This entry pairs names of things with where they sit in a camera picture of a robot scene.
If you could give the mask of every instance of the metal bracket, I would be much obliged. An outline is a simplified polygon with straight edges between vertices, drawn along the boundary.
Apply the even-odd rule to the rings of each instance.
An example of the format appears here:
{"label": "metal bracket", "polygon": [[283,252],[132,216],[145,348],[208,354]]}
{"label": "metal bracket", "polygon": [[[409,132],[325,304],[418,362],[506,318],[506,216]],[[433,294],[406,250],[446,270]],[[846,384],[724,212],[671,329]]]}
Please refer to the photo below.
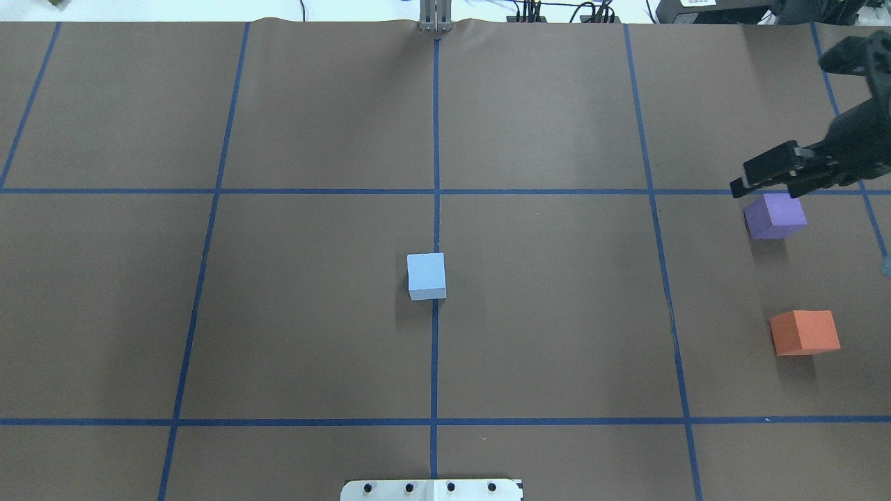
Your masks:
{"label": "metal bracket", "polygon": [[421,31],[452,31],[452,0],[421,0]]}
{"label": "metal bracket", "polygon": [[522,501],[522,480],[353,480],[340,501]]}

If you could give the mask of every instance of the light blue block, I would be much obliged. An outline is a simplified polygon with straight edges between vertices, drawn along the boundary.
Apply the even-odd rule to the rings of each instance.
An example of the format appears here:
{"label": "light blue block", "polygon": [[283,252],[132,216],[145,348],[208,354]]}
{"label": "light blue block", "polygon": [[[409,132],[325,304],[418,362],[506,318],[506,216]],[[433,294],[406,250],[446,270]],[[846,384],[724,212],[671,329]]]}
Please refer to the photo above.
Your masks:
{"label": "light blue block", "polygon": [[446,258],[442,252],[408,255],[408,294],[412,301],[446,298]]}

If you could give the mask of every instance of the orange cube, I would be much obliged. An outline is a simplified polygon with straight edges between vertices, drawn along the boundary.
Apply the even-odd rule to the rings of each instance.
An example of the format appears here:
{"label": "orange cube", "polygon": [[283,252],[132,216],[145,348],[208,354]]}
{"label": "orange cube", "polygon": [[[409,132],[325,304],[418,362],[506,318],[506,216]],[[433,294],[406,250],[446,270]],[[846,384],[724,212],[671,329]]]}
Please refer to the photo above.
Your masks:
{"label": "orange cube", "polygon": [[816,355],[841,349],[831,311],[796,309],[771,318],[777,355]]}

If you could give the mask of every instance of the horizontal blue line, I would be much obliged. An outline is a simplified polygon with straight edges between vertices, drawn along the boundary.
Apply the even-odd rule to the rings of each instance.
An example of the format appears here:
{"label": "horizontal blue line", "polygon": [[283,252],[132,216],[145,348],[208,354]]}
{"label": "horizontal blue line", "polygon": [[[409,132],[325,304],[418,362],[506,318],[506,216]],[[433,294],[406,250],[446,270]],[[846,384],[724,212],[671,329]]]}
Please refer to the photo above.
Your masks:
{"label": "horizontal blue line", "polygon": [[0,426],[170,426],[169,419],[96,417],[0,417]]}
{"label": "horizontal blue line", "polygon": [[[0,188],[0,193],[19,194],[213,194],[214,188]],[[307,194],[307,195],[432,195],[432,189],[339,189],[339,188],[222,188],[224,194]],[[443,195],[647,195],[645,188],[603,189],[444,189]],[[730,195],[722,189],[655,189],[656,195]],[[758,193],[786,193],[761,190]],[[812,195],[861,195],[860,190],[818,190]],[[866,190],[869,195],[891,195],[891,190]]]}
{"label": "horizontal blue line", "polygon": [[180,419],[180,426],[429,426],[424,418],[381,419]]}
{"label": "horizontal blue line", "polygon": [[[0,426],[170,426],[171,419],[4,417]],[[891,415],[743,415],[691,417],[453,417],[439,426],[603,426],[658,424],[891,423]],[[179,426],[430,426],[429,418],[180,419]]]}

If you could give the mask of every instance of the purple cube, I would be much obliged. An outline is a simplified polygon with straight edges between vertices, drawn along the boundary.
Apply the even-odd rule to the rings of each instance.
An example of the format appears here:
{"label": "purple cube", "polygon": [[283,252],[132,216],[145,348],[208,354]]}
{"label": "purple cube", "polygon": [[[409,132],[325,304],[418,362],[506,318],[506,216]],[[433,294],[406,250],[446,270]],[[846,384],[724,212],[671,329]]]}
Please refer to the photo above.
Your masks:
{"label": "purple cube", "polygon": [[801,202],[788,193],[765,193],[744,212],[748,234],[755,240],[786,238],[807,226]]}

